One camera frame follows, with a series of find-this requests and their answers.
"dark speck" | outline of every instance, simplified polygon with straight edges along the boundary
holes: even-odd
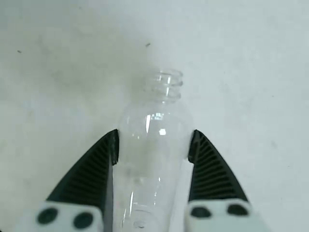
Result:
[[[271,147],[276,149],[278,147],[277,143],[275,141],[271,141]]]

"plastic bottle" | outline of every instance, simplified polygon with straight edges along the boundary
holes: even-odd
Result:
[[[115,232],[167,232],[180,167],[188,155],[191,116],[180,98],[183,75],[146,77],[144,95],[124,112],[113,167]]]

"bottle neck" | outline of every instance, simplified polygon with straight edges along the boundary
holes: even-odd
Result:
[[[175,102],[181,98],[180,88],[183,74],[176,70],[153,72],[146,79],[144,91],[146,97],[153,101]]]

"black gripper pad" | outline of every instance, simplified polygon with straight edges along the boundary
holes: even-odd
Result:
[[[118,162],[119,137],[113,130],[99,139],[67,172],[48,201],[98,207],[104,228],[112,231],[112,165]]]
[[[193,132],[188,159],[194,164],[189,201],[231,198],[248,201],[227,163],[198,130]]]

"bottle body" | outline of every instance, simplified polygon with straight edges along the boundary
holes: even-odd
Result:
[[[174,98],[169,101],[167,86],[170,85],[164,80],[159,86],[151,87],[158,96],[130,105],[120,122],[119,161],[113,168],[116,232],[142,229],[167,232],[169,229],[192,126],[181,101]]]

